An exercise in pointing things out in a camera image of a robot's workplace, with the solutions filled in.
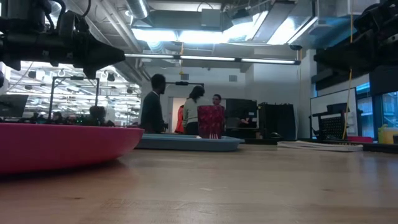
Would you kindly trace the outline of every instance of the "wooden table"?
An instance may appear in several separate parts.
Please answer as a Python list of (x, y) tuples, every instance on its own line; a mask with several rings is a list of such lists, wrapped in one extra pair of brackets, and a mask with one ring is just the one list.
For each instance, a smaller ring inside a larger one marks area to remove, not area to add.
[(398, 156), (274, 149), (136, 150), (2, 178), (0, 223), (398, 223)]

